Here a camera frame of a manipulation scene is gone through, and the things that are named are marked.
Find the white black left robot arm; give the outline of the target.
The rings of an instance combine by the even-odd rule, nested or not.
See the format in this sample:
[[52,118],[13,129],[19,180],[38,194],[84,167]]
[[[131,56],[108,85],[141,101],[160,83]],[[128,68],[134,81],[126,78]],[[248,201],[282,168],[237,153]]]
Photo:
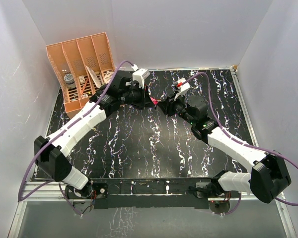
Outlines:
[[92,95],[85,106],[61,129],[47,138],[37,137],[34,142],[35,163],[51,179],[75,188],[76,193],[87,198],[92,194],[88,177],[67,160],[75,145],[96,125],[116,112],[121,105],[136,109],[153,107],[145,79],[148,69],[135,72],[117,71],[110,82]]

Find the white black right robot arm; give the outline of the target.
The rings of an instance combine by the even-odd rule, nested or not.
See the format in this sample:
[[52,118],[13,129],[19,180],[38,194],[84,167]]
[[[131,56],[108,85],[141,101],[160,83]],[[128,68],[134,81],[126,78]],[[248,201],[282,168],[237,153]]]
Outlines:
[[197,139],[226,153],[246,169],[244,173],[221,171],[200,189],[205,195],[222,197],[230,191],[238,191],[252,193],[260,201],[270,203],[291,184],[281,156],[251,148],[247,142],[225,133],[209,117],[208,105],[198,96],[191,96],[187,101],[183,96],[171,96],[157,105],[165,115],[184,119]]

